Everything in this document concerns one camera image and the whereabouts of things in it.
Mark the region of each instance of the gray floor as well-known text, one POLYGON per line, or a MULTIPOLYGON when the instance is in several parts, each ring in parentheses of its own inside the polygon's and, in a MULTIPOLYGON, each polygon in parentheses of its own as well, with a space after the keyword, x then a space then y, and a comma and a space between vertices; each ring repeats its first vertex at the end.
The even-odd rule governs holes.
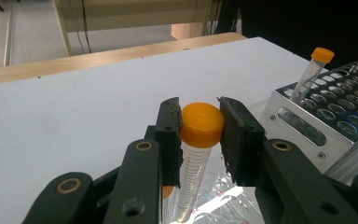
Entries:
MULTIPOLYGON (((12 31, 7 65, 66 57, 52 0, 0 0, 0 4, 5 9, 0 11, 0 66, 5 62, 10 11, 12 31)), ((75 55, 89 52, 84 32, 70 33, 69 40, 75 55)), ((173 40, 170 25, 89 32, 92 52, 170 40, 173 40)))

